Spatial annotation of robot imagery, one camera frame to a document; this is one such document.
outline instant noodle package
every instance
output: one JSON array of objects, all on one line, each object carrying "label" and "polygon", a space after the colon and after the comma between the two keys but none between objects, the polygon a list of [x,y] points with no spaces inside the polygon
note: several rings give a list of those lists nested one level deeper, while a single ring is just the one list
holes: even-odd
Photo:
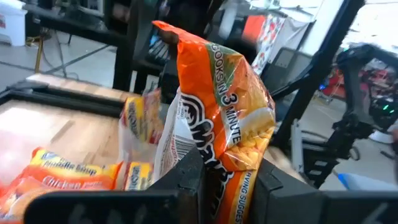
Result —
[{"label": "instant noodle package", "polygon": [[211,216],[215,223],[245,223],[274,132],[274,102],[241,54],[164,22],[154,24],[178,35],[176,98],[183,112],[177,113],[184,114],[209,172],[217,173]]},{"label": "instant noodle package", "polygon": [[0,195],[0,223],[21,222],[36,197],[57,190],[113,190],[121,164],[75,164],[45,149],[32,153],[30,164]]}]

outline wooden surface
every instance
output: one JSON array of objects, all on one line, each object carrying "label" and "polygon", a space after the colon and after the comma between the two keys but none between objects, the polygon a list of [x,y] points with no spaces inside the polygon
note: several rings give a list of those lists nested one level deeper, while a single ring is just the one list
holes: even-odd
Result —
[{"label": "wooden surface", "polygon": [[[121,101],[128,96],[137,96],[52,75],[32,75],[27,79]],[[119,156],[118,119],[26,101],[11,100],[1,105],[1,183],[8,184],[15,178],[29,163],[31,152],[38,146],[46,147],[72,162],[96,165],[115,163]],[[264,158],[302,180],[279,149],[270,147]]]}]

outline white wall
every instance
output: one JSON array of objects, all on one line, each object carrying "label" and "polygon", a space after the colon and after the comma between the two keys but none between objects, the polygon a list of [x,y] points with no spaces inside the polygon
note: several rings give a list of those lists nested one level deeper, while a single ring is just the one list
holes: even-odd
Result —
[{"label": "white wall", "polygon": [[315,17],[316,22],[300,51],[310,55],[318,51],[342,3],[343,0],[324,0],[322,2]]}]

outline concrete floor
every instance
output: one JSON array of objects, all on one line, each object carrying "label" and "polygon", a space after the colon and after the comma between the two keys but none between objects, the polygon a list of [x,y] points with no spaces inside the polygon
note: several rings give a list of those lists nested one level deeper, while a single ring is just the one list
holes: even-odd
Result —
[{"label": "concrete floor", "polygon": [[[58,33],[58,36],[61,43],[67,42],[68,34]],[[57,49],[54,38],[45,41],[44,52],[49,64],[42,60],[40,64],[42,73],[63,75]],[[68,76],[75,78],[78,75],[80,80],[107,87],[112,86],[114,47],[73,36],[70,45],[62,44],[62,52]],[[36,53],[35,47],[11,47],[0,44],[0,91],[34,73]],[[133,74],[131,84],[134,82],[135,74]],[[150,85],[150,82],[156,82],[156,78],[149,77],[147,85]],[[342,101],[333,100],[328,106],[319,101],[313,101],[300,121],[302,129],[328,137],[333,132],[331,125],[340,120],[344,110],[345,103]],[[335,167],[337,172],[360,174],[394,183],[393,162],[379,153],[381,150],[390,152],[388,145],[368,139],[357,141],[355,145],[359,148],[361,159],[341,161]],[[330,175],[321,189],[344,190],[345,188],[334,175]]]}]

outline chicken flavor ramen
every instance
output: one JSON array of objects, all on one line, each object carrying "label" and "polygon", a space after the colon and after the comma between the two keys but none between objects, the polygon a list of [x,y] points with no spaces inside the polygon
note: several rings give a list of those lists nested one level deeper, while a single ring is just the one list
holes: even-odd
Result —
[{"label": "chicken flavor ramen", "polygon": [[178,35],[180,97],[193,141],[217,170],[211,214],[245,223],[257,169],[275,126],[274,102],[245,58],[161,21]]},{"label": "chicken flavor ramen", "polygon": [[36,197],[56,190],[112,190],[121,164],[75,164],[45,149],[32,153],[30,164],[0,196],[0,222],[21,221]]}]

